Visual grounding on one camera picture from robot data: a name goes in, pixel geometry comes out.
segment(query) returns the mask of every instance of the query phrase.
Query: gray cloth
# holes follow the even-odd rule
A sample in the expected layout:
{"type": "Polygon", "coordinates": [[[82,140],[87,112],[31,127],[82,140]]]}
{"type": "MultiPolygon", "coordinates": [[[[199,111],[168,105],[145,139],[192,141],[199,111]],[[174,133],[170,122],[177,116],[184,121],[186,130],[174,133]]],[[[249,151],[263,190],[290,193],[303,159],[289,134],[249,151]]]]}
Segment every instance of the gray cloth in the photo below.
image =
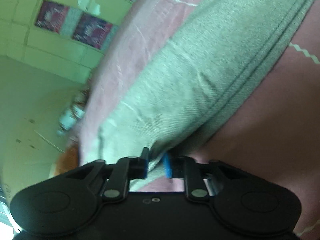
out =
{"type": "Polygon", "coordinates": [[[151,147],[151,170],[164,151],[202,145],[270,71],[313,1],[203,0],[102,124],[103,158],[151,147]]]}

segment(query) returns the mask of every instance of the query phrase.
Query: tiled wall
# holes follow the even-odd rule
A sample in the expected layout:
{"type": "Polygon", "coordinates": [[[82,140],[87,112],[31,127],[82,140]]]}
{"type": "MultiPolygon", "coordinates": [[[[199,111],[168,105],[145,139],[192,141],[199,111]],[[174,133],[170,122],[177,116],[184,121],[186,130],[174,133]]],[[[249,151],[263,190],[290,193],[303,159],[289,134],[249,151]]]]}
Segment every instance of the tiled wall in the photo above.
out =
{"type": "MultiPolygon", "coordinates": [[[[103,56],[102,45],[95,46],[86,37],[74,33],[60,35],[59,31],[40,28],[36,22],[44,1],[80,10],[80,19],[86,15],[98,17],[102,24],[115,27],[121,24],[132,1],[0,0],[0,55],[84,83],[103,56]]],[[[76,28],[80,34],[86,32],[76,28]]]]}

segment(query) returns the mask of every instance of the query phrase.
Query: pink fabric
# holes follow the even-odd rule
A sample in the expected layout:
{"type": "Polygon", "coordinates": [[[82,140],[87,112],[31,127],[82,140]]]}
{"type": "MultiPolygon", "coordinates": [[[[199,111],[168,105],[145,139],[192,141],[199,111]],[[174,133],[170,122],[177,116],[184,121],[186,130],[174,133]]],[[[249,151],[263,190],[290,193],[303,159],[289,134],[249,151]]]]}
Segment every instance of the pink fabric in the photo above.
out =
{"type": "MultiPolygon", "coordinates": [[[[320,0],[292,44],[320,59],[320,0]]],[[[293,191],[302,203],[295,233],[320,238],[320,62],[288,47],[236,114],[199,150],[200,163],[219,159],[293,191]]],[[[141,191],[183,191],[160,178],[141,191]]]]}
{"type": "Polygon", "coordinates": [[[115,109],[140,71],[200,1],[137,0],[132,6],[96,72],[86,114],[78,126],[81,155],[90,150],[100,124],[115,109]]]}

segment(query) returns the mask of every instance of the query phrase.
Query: white line pattern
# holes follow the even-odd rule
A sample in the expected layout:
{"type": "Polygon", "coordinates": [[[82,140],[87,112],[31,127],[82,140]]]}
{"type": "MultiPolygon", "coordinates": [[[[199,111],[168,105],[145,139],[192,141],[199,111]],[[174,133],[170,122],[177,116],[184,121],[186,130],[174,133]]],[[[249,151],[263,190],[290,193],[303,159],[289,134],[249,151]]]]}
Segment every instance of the white line pattern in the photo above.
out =
{"type": "Polygon", "coordinates": [[[298,44],[289,43],[289,47],[294,47],[296,49],[296,51],[303,52],[303,54],[306,57],[311,57],[314,63],[320,64],[320,61],[318,60],[318,58],[315,55],[310,55],[309,51],[307,51],[306,49],[301,49],[298,44]]]}
{"type": "Polygon", "coordinates": [[[305,228],[301,233],[297,234],[299,237],[302,236],[304,233],[311,232],[317,225],[320,225],[320,219],[311,227],[305,228]]]}

